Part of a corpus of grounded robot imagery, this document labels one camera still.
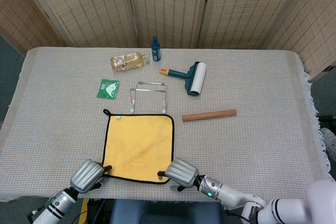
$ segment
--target table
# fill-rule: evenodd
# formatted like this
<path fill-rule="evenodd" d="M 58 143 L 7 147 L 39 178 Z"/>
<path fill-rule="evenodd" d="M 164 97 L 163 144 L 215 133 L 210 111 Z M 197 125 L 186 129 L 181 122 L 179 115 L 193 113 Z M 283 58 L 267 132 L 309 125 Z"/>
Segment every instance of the table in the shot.
<path fill-rule="evenodd" d="M 41 47 L 27 53 L 0 131 L 0 199 L 51 196 L 69 186 L 86 158 L 100 162 L 108 118 L 103 109 L 130 113 L 136 81 L 166 82 L 167 114 L 175 121 L 174 156 L 235 189 L 272 197 L 304 197 L 309 184 L 328 178 L 307 76 L 294 52 L 279 50 L 162 49 L 162 60 L 113 73 L 110 57 L 142 48 Z M 207 64 L 202 93 L 160 68 L 187 71 Z M 120 80 L 115 100 L 98 99 L 102 79 Z M 136 113 L 160 113 L 162 98 L 137 94 Z M 234 117 L 182 122 L 182 115 L 237 109 Z M 195 189 L 104 179 L 82 197 L 211 200 Z"/>

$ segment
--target yellow cloth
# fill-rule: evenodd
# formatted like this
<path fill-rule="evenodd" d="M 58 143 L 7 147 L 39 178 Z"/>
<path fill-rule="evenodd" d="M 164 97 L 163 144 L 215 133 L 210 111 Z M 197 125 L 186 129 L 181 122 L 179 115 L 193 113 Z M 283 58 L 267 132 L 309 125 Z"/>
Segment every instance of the yellow cloth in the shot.
<path fill-rule="evenodd" d="M 103 165 L 112 166 L 112 176 L 164 184 L 157 173 L 173 158 L 174 122 L 168 115 L 111 115 Z"/>

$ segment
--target small bottle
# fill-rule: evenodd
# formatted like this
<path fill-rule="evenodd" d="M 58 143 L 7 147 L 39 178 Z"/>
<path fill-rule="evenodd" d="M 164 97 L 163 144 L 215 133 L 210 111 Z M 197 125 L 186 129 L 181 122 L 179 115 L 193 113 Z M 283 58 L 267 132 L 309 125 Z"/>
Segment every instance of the small bottle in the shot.
<path fill-rule="evenodd" d="M 158 42 L 158 38 L 155 36 L 153 37 L 152 43 L 152 57 L 154 61 L 161 60 L 161 53 L 160 53 L 160 44 Z"/>
<path fill-rule="evenodd" d="M 139 68 L 148 62 L 149 58 L 139 52 L 128 55 L 115 56 L 111 58 L 111 65 L 115 72 Z"/>

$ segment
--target woven screen panel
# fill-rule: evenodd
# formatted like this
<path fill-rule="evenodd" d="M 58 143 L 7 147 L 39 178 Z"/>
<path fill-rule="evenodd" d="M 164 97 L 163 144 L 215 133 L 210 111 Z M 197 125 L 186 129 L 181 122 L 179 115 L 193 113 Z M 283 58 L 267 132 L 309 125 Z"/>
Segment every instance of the woven screen panel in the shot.
<path fill-rule="evenodd" d="M 311 78 L 336 60 L 336 0 L 295 0 L 268 49 L 296 52 Z"/>
<path fill-rule="evenodd" d="M 165 48 L 195 48 L 205 0 L 132 0 L 141 47 L 157 36 Z"/>
<path fill-rule="evenodd" d="M 258 49 L 288 0 L 208 0 L 200 48 Z"/>
<path fill-rule="evenodd" d="M 0 31 L 23 55 L 34 47 L 65 46 L 33 0 L 0 0 Z"/>
<path fill-rule="evenodd" d="M 129 0 L 45 0 L 76 47 L 138 47 Z"/>

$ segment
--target wooden stick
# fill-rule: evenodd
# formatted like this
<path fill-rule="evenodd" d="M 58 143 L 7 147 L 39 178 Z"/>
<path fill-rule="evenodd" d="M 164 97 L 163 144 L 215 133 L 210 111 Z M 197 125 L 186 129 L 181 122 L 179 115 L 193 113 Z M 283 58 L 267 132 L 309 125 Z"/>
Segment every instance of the wooden stick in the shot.
<path fill-rule="evenodd" d="M 221 111 L 206 112 L 206 113 L 200 113 L 200 114 L 183 115 L 182 121 L 189 122 L 189 121 L 196 121 L 196 120 L 203 120 L 203 119 L 210 119 L 210 118 L 223 118 L 225 116 L 232 116 L 236 114 L 237 114 L 237 110 L 221 110 Z"/>

